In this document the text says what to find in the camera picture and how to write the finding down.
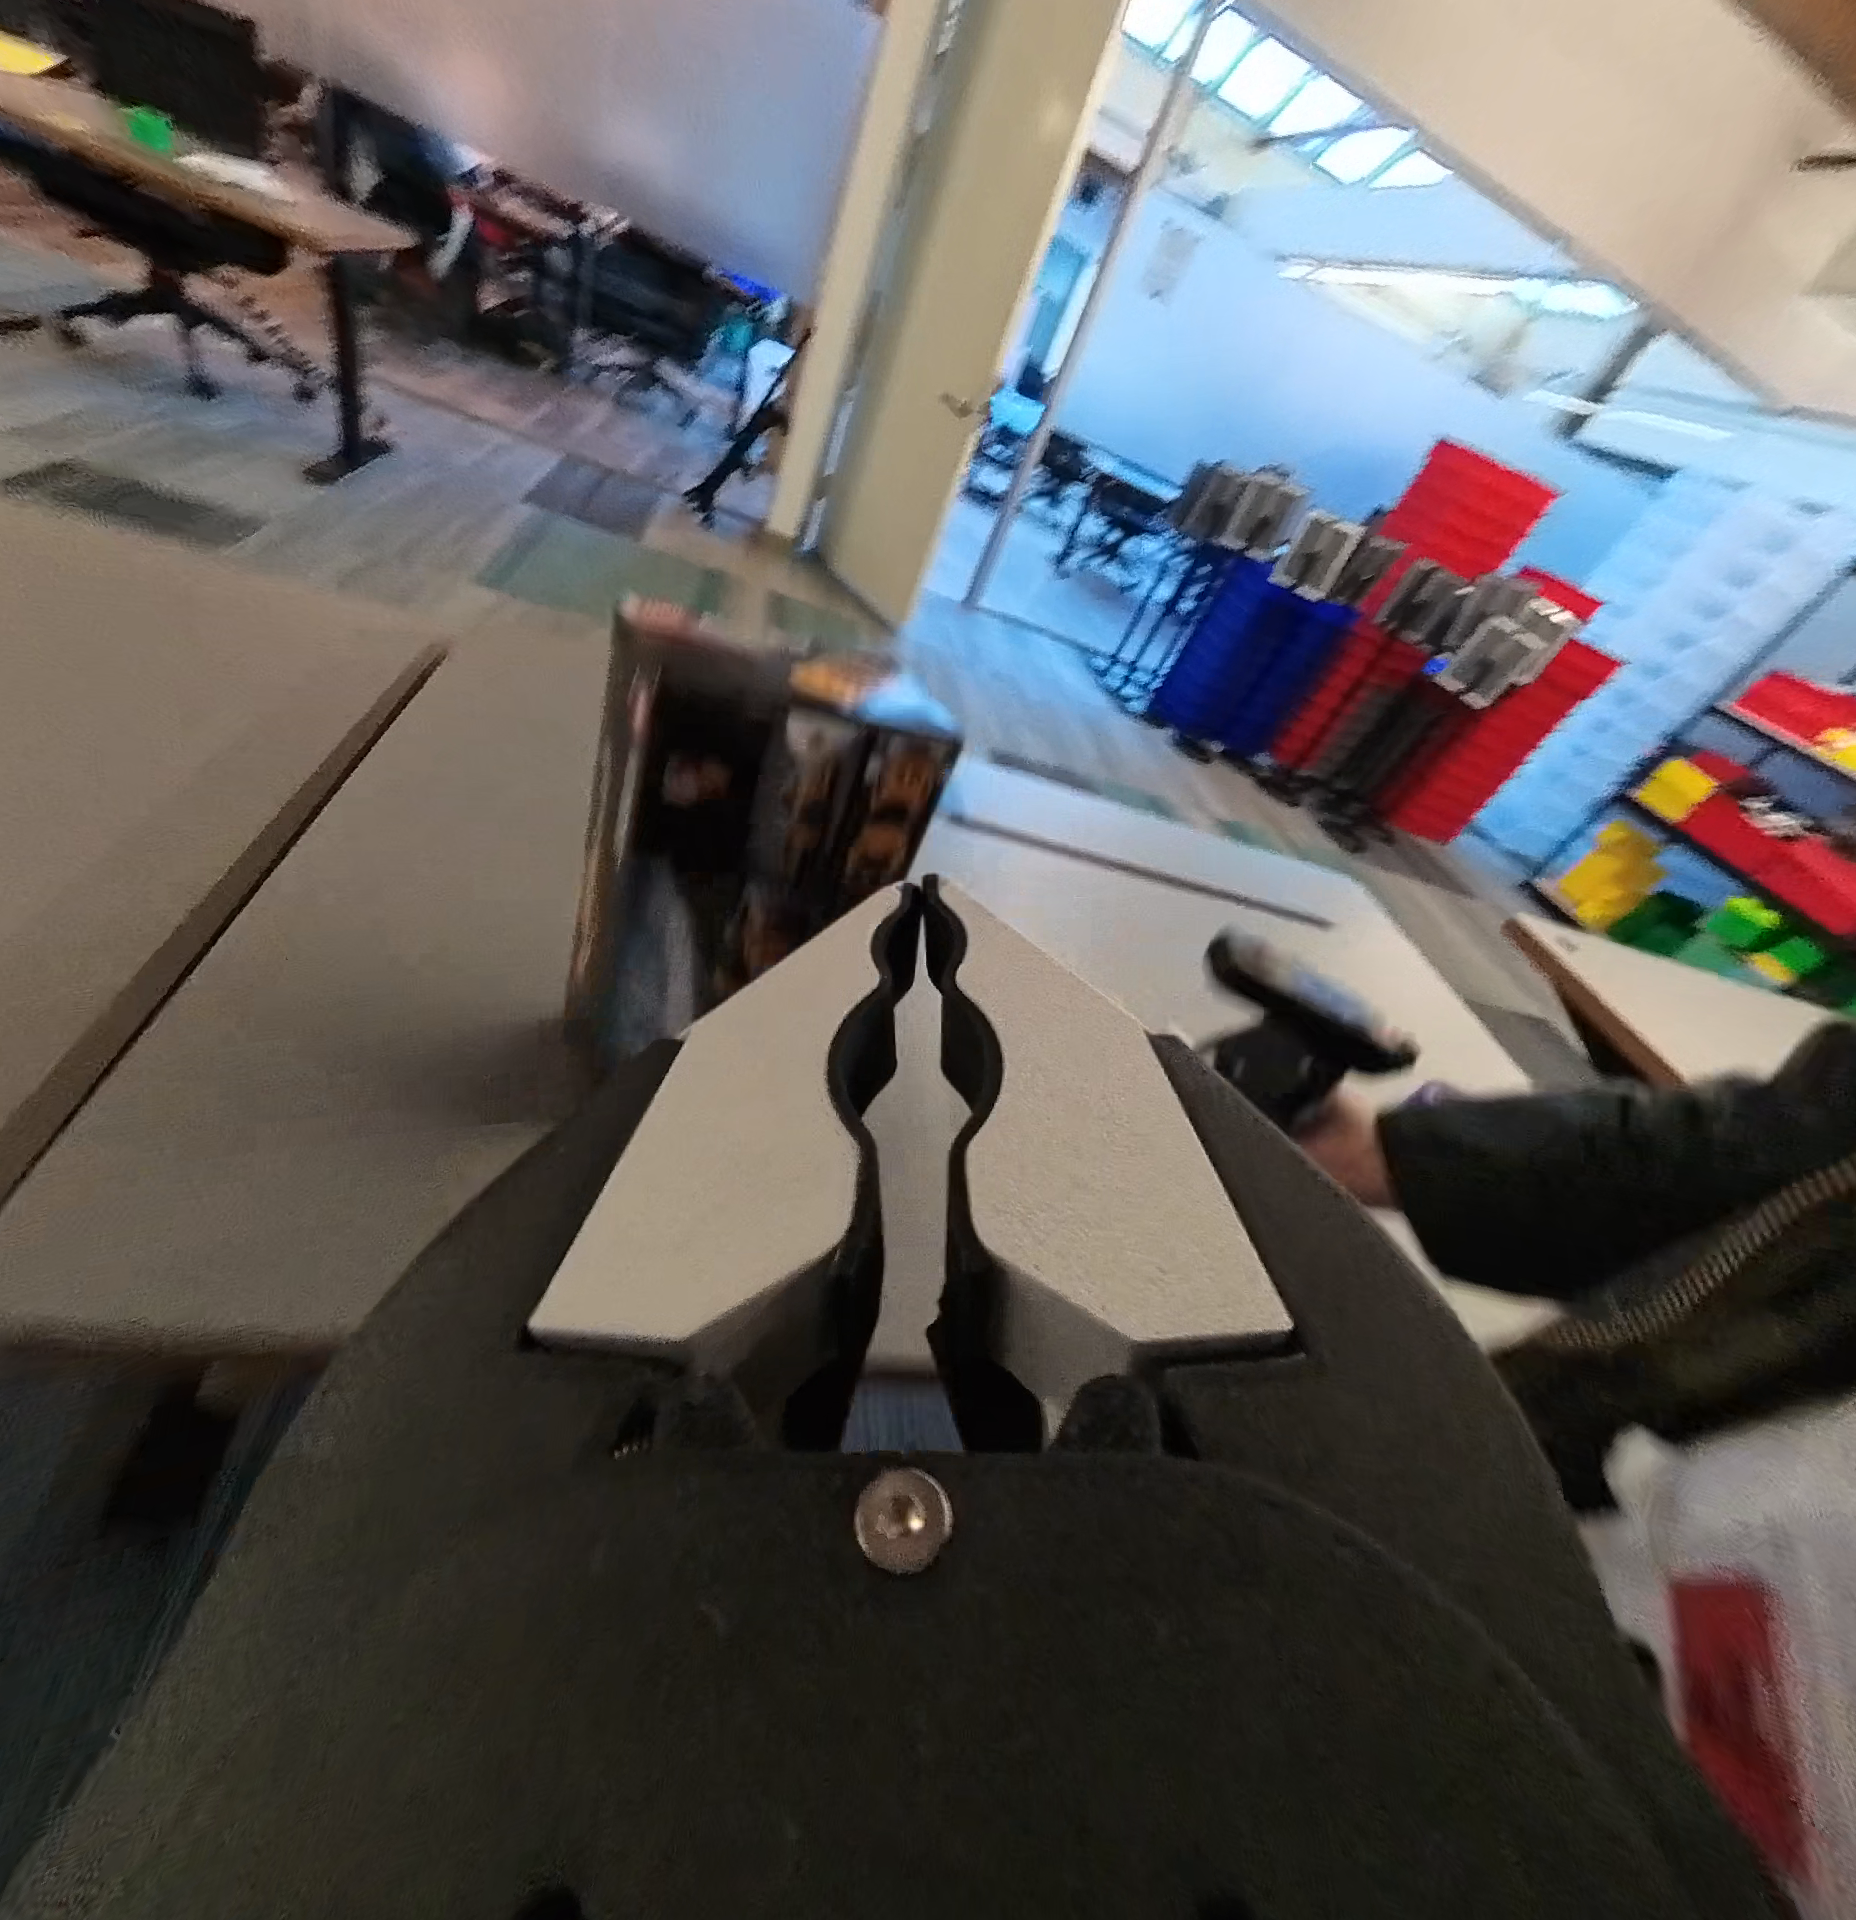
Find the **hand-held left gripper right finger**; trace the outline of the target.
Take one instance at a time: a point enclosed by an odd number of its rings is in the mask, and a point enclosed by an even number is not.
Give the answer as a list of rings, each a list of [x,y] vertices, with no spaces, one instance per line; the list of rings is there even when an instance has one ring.
[[[1092,1379],[1289,1352],[1156,1034],[944,875],[923,880],[923,960],[965,1103],[928,1326],[960,1443],[1055,1443]]]

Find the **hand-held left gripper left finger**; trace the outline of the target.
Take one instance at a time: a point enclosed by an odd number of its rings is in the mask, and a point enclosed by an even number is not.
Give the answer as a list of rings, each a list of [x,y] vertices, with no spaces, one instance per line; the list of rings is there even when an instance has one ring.
[[[726,1379],[785,1448],[838,1448],[886,1284],[870,1103],[896,1077],[923,891],[848,907],[684,1029],[525,1337]]]

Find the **orange sports car lego box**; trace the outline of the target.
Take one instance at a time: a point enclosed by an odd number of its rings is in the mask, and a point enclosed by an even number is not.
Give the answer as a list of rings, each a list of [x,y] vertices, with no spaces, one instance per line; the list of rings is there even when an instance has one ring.
[[[610,621],[567,1034],[620,1066],[912,875],[960,721],[886,652]]]

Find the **person's right forearm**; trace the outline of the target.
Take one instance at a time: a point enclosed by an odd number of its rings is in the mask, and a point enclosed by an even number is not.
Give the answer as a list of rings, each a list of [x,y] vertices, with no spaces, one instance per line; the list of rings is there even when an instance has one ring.
[[[1379,1114],[1389,1204],[1432,1268],[1575,1299],[1856,1156],[1856,1024],[1776,1077],[1442,1098]]]

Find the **person's right hand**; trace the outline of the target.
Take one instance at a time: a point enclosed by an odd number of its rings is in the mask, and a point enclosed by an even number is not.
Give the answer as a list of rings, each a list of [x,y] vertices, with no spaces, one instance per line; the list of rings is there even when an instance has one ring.
[[[1379,1140],[1379,1114],[1347,1093],[1331,1093],[1294,1124],[1299,1151],[1342,1183],[1363,1209],[1395,1209],[1395,1177]]]

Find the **grey table brown edge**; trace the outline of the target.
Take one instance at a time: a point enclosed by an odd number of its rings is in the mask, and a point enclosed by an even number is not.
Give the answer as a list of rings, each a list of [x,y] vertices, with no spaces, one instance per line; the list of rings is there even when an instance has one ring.
[[[1501,933],[1564,1002],[1591,1055],[1649,1087],[1771,1077],[1808,1034],[1845,1024],[1814,1002],[1623,949],[1548,918],[1506,918]]]

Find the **stack of red bins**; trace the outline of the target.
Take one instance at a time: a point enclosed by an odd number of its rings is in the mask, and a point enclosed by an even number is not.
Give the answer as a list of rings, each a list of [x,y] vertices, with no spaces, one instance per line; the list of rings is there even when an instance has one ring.
[[[1554,499],[1548,483],[1474,446],[1437,440],[1426,451],[1411,488],[1379,520],[1405,557],[1368,594],[1267,748],[1283,796],[1352,801],[1358,822],[1453,843],[1543,737],[1612,684],[1617,658],[1586,642],[1586,621],[1601,605],[1554,573],[1506,568]],[[1411,562],[1437,562],[1458,583],[1501,573],[1527,599],[1559,610],[1570,631],[1548,663],[1495,700],[1448,690],[1437,684],[1437,658],[1453,658],[1458,642],[1416,647],[1379,621],[1384,594]]]

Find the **stack of blue bins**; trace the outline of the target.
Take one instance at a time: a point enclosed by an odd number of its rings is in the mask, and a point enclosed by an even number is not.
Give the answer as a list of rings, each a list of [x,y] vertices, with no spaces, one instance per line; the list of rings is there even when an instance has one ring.
[[[1352,621],[1358,605],[1310,599],[1278,583],[1273,562],[1236,557],[1140,716],[1225,758],[1257,758],[1336,663]]]

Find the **row of black sign stands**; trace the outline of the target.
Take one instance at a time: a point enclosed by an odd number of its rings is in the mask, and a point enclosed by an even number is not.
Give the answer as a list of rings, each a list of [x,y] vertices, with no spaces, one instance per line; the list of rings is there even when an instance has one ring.
[[[1209,589],[1236,557],[1273,562],[1273,578],[1310,599],[1347,599],[1363,610],[1384,573],[1405,557],[1405,546],[1379,530],[1384,514],[1389,509],[1373,520],[1326,514],[1283,467],[1241,472],[1225,461],[1198,461],[1183,493],[1156,509],[1167,562],[1145,583],[1140,610],[1108,652],[1087,658],[1098,690],[1140,716]],[[1527,679],[1527,668],[1548,663],[1570,631],[1559,610],[1527,599],[1511,578],[1485,573],[1458,583],[1437,562],[1411,562],[1411,573],[1384,594],[1379,621],[1416,647],[1458,642],[1453,658],[1437,658],[1437,684],[1474,700],[1495,700]],[[1220,748],[1183,737],[1172,737],[1172,748],[1204,764],[1225,758]],[[1320,833],[1342,849],[1395,838],[1395,827],[1358,822],[1352,801],[1283,796],[1267,753],[1225,764],[1251,774],[1273,801],[1315,811]]]

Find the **green and yellow bins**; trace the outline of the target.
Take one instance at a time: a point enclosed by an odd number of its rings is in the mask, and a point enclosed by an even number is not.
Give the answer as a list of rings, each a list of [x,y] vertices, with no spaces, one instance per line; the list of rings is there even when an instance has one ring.
[[[1856,1018],[1856,684],[1750,679],[1639,753],[1522,891],[1623,949]]]

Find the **person's black jacket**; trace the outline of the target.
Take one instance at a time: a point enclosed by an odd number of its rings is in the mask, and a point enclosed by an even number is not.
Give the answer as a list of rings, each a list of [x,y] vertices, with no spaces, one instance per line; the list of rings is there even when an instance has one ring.
[[[1665,1246],[1490,1358],[1570,1512],[1623,1432],[1697,1443],[1856,1390],[1856,1156]]]

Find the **red badge card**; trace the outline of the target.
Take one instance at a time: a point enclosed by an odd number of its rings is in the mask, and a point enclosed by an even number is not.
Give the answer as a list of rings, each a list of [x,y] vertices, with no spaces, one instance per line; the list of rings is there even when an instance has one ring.
[[[1814,1883],[1814,1814],[1776,1591],[1681,1575],[1665,1591],[1681,1740],[1771,1878]]]

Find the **black office chair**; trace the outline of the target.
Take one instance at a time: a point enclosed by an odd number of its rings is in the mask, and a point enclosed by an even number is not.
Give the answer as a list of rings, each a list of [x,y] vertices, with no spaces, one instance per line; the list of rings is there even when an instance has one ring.
[[[80,324],[138,324],[170,318],[180,329],[186,392],[217,398],[217,382],[202,366],[196,334],[223,334],[249,355],[249,366],[281,366],[292,398],[318,398],[318,366],[276,329],[270,308],[239,297],[244,318],[223,318],[191,297],[196,276],[281,276],[292,270],[292,244],[233,223],[223,212],[159,202],[85,159],[42,154],[27,159],[32,186],[74,217],[80,233],[111,239],[143,260],[133,292],[106,292],[95,302],[69,302],[53,313],[53,334],[74,350]]]

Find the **wooden desk black legs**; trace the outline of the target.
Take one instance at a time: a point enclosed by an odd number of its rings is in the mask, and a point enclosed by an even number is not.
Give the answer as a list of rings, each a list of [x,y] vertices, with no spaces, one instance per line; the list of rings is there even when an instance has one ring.
[[[318,260],[329,297],[329,345],[334,371],[318,371],[318,392],[334,392],[339,446],[308,467],[308,483],[334,488],[361,467],[382,461],[387,430],[366,408],[361,382],[361,324],[350,292],[350,260],[392,260],[414,249],[414,233],[371,217],[318,186],[249,186],[191,164],[186,154],[159,154],[133,138],[127,111],[101,101],[80,80],[5,74],[0,69],[0,164],[27,175],[27,159],[69,154],[85,159],[159,202],[223,212],[233,223],[265,228],[292,244],[292,255]],[[53,329],[53,313],[0,313],[0,334]]]

